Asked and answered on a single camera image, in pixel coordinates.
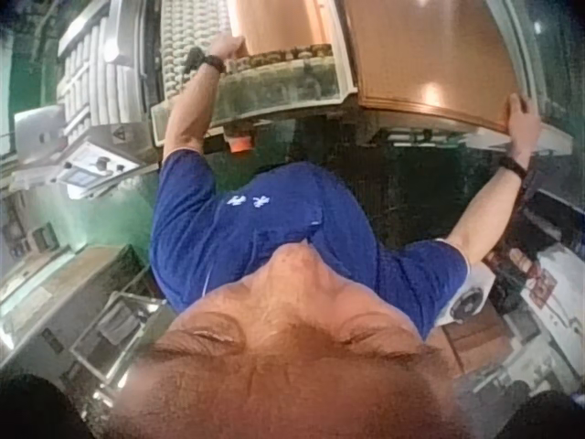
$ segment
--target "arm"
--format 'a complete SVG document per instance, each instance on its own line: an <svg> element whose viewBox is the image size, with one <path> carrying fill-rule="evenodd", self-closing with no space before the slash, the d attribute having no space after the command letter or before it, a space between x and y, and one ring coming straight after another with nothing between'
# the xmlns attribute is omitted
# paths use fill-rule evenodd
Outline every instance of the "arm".
<svg viewBox="0 0 585 439"><path fill-rule="evenodd" d="M222 34L211 45L209 54L225 61L243 41L243 37ZM217 69L203 64L176 99L166 128L165 160L179 149L191 149L203 154L203 139L211 124L219 76Z"/></svg>
<svg viewBox="0 0 585 439"><path fill-rule="evenodd" d="M512 145L509 154L528 169L541 126L537 106L531 101L525 104L526 112L516 94L510 97L508 129ZM463 213L447 242L459 249L470 264L480 262L504 234L521 185L519 176L501 168Z"/></svg>

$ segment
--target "black watch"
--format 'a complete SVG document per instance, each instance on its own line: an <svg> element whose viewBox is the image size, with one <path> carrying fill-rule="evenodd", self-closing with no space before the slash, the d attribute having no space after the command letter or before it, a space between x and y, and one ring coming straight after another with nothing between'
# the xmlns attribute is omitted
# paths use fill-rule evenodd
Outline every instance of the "black watch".
<svg viewBox="0 0 585 439"><path fill-rule="evenodd" d="M226 63L223 62L223 59L216 57L215 55L207 55L203 58L203 63L215 67L219 73L226 72Z"/></svg>
<svg viewBox="0 0 585 439"><path fill-rule="evenodd" d="M502 159L500 160L500 167L504 167L505 169L512 171L517 176L519 176L523 182L524 180L527 179L528 171L526 171L521 165L519 165L516 160L514 160L511 157L508 157L507 155L502 157Z"/></svg>

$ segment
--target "blue t-shirt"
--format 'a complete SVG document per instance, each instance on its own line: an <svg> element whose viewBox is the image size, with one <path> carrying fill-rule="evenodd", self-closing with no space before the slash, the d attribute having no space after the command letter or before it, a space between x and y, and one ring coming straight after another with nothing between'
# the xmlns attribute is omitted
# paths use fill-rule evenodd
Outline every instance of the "blue t-shirt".
<svg viewBox="0 0 585 439"><path fill-rule="evenodd" d="M151 264L175 311L254 273L283 244L303 240L337 273L409 316L422 337L468 274L460 252L442 241L385 249L349 190L318 166L283 166L218 195L204 157L180 150L166 160Z"/></svg>

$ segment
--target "white logo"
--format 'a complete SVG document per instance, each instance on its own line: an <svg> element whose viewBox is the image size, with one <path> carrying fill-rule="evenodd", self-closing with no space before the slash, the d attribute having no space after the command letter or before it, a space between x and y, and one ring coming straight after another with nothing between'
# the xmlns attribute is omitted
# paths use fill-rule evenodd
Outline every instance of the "white logo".
<svg viewBox="0 0 585 439"><path fill-rule="evenodd" d="M265 204L268 204L271 202L271 199L268 197L260 197L260 198L254 198L254 207L259 209L262 206L264 206Z"/></svg>
<svg viewBox="0 0 585 439"><path fill-rule="evenodd" d="M244 204L246 202L246 197L242 196L238 196L238 195L234 195L230 201L228 201L228 204L230 206L241 206L242 204Z"/></svg>

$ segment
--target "copper sheet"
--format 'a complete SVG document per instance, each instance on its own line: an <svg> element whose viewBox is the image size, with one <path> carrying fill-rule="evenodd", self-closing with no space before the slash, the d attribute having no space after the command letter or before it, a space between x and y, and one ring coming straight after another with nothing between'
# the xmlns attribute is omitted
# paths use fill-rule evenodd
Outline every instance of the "copper sheet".
<svg viewBox="0 0 585 439"><path fill-rule="evenodd" d="M344 3L362 106L505 131L505 102L518 85L483 0Z"/></svg>
<svg viewBox="0 0 585 439"><path fill-rule="evenodd" d="M248 54L329 43L317 0L230 0L236 35L246 37Z"/></svg>

